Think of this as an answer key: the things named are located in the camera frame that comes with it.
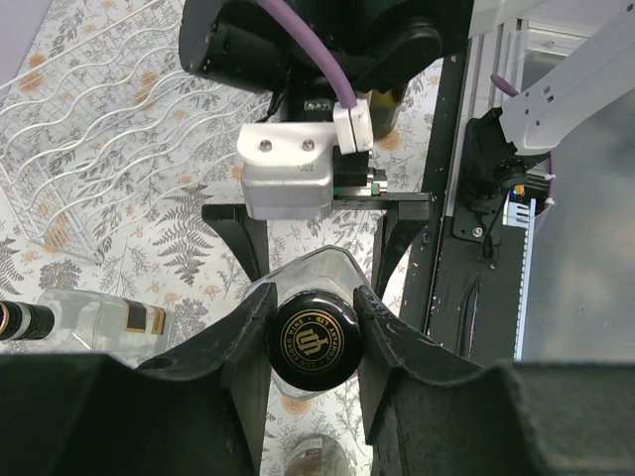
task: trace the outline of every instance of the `screw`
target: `screw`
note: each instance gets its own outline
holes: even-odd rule
[[[262,152],[270,152],[273,149],[273,146],[271,145],[271,141],[268,141],[267,139],[260,141],[260,150]]]

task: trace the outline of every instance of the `dish rack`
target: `dish rack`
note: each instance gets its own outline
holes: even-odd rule
[[[264,114],[266,97],[181,69],[182,9],[153,0],[0,86],[0,188],[29,240],[102,262],[118,230],[205,183]]]

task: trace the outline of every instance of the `black bottle cap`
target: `black bottle cap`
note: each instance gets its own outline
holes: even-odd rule
[[[55,316],[48,307],[0,301],[0,340],[44,339],[54,324]]]
[[[267,322],[271,366],[288,384],[311,392],[337,387],[357,369],[363,352],[357,314],[341,297],[302,292]]]

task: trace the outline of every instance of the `white connector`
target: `white connector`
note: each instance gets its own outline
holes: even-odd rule
[[[352,109],[344,109],[336,103],[333,108],[333,123],[343,155],[372,150],[373,128],[366,99],[357,99],[357,105]]]

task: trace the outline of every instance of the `floral tablecloth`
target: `floral tablecloth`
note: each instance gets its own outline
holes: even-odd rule
[[[25,67],[58,55],[142,3],[54,0]],[[387,170],[391,191],[415,191],[421,186],[440,74],[438,62],[412,81],[396,131],[376,145],[377,167]],[[198,258],[182,267],[187,251],[180,248],[174,233],[180,227],[201,225],[199,207],[212,199],[214,190],[230,190],[240,200],[240,174],[240,164],[231,162],[205,184],[166,198],[160,208],[163,211],[118,232],[102,265],[29,243],[8,205],[0,202],[0,297],[35,301],[49,288],[99,291],[172,309],[178,320],[174,343],[195,335],[236,307],[248,280],[224,243],[212,233],[200,234],[202,241],[192,244],[199,251]],[[231,193],[224,193],[222,199]],[[134,214],[135,207],[131,205],[126,213]],[[271,267],[276,269],[325,244],[334,244],[347,248],[369,273],[376,217],[374,212],[346,211],[321,222],[271,224]],[[406,265],[407,257],[384,299],[395,312],[399,311]],[[25,343],[8,343],[0,349],[29,350]],[[307,432],[335,437],[349,455],[351,473],[369,474],[372,448],[364,444],[355,379],[308,402],[282,397],[271,387],[261,474],[282,475],[285,452]]]

